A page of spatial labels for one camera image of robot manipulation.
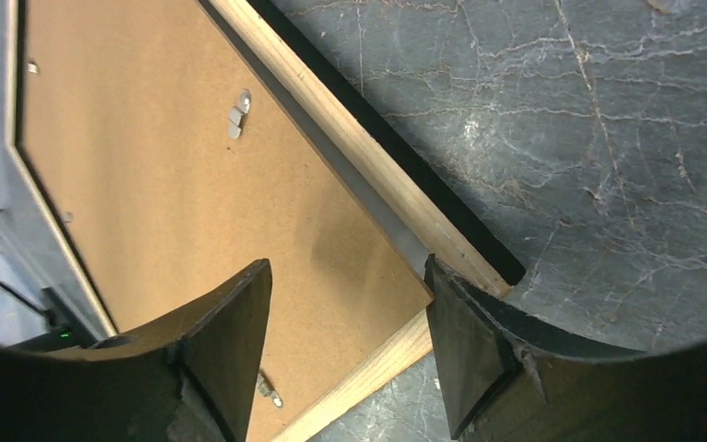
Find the landscape photo print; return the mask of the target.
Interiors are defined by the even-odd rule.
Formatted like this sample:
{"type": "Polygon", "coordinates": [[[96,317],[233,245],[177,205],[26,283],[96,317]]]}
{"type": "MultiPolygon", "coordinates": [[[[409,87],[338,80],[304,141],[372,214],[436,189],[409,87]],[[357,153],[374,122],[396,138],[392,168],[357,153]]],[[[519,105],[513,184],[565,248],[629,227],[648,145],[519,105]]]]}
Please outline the landscape photo print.
{"type": "Polygon", "coordinates": [[[319,126],[319,118],[310,116],[304,110],[288,88],[275,76],[272,69],[266,65],[264,57],[256,54],[255,45],[245,40],[245,32],[235,28],[234,21],[224,15],[221,6],[211,2],[210,7],[223,21],[219,28],[234,43],[239,54],[245,57],[251,70],[266,86],[284,113],[308,139],[308,142],[346,191],[378,225],[394,250],[399,253],[417,277],[423,279],[424,263],[429,255],[426,247],[351,161],[345,157],[340,150],[342,144],[332,140],[324,133],[319,126]]]}

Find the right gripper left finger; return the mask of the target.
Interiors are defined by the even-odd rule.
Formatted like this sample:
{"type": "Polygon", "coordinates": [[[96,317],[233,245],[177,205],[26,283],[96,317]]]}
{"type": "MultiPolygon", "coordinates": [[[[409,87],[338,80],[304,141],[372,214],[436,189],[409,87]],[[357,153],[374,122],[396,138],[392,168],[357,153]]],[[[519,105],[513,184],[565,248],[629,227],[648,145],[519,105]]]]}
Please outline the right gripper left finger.
{"type": "Polygon", "coordinates": [[[258,259],[81,358],[0,345],[0,441],[243,441],[272,293],[258,259]]]}

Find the brown cardboard backing board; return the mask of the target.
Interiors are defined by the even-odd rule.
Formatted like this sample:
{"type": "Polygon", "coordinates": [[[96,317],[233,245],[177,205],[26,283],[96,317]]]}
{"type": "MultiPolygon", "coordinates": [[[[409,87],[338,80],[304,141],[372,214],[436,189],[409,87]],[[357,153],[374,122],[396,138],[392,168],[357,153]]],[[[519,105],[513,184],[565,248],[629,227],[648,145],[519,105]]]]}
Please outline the brown cardboard backing board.
{"type": "Polygon", "coordinates": [[[29,1],[23,146],[116,327],[272,266],[247,438],[339,416],[430,350],[430,296],[195,1],[29,1]],[[241,136],[227,134],[242,89],[241,136]]]}

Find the wooden picture frame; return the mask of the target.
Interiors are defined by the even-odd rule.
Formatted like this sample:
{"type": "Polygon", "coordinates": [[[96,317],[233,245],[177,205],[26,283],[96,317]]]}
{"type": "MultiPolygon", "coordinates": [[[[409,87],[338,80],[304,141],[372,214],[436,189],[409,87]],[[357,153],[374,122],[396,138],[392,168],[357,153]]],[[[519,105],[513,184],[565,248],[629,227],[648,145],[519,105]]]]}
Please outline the wooden picture frame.
{"type": "MultiPolygon", "coordinates": [[[[79,284],[82,297],[79,308],[83,316],[93,324],[95,330],[111,337],[121,331],[114,324],[111,314],[93,285],[91,275],[68,232],[67,227],[72,217],[58,211],[41,180],[41,175],[32,165],[23,146],[26,77],[38,70],[26,53],[27,2],[29,1],[10,1],[6,5],[7,150],[55,236],[75,281],[79,284]]],[[[384,134],[378,134],[374,124],[356,113],[355,107],[362,102],[362,97],[354,95],[351,99],[346,99],[343,91],[348,84],[339,72],[325,64],[312,65],[312,44],[273,3],[195,2],[202,6],[218,28],[223,21],[214,13],[210,3],[214,2],[222,7],[224,15],[234,21],[235,28],[245,32],[245,40],[255,45],[256,54],[264,57],[266,65],[304,110],[310,116],[319,118],[319,126],[324,133],[342,144],[340,150],[345,157],[413,231],[429,254],[436,254],[470,278],[475,285],[492,290],[498,297],[512,289],[516,279],[508,275],[503,268],[503,261],[499,257],[502,245],[491,238],[466,209],[457,208],[457,196],[446,188],[434,171],[396,133],[386,131],[384,134]]],[[[219,30],[255,75],[234,43],[220,28],[219,30]]],[[[377,390],[345,413],[333,416],[332,405],[343,395],[346,387],[333,388],[325,394],[320,404],[299,415],[297,422],[288,427],[288,438],[284,441],[304,441],[313,437],[324,427],[365,402],[377,390]]]]}

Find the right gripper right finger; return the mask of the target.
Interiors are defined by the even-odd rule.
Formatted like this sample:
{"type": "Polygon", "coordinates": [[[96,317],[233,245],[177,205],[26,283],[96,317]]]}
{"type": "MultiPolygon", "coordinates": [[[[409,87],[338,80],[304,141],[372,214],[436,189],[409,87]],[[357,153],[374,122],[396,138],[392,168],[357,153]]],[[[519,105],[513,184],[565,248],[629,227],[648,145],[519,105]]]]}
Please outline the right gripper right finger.
{"type": "Polygon", "coordinates": [[[435,256],[426,315],[455,441],[707,441],[707,339],[641,352],[562,330],[435,256]]]}

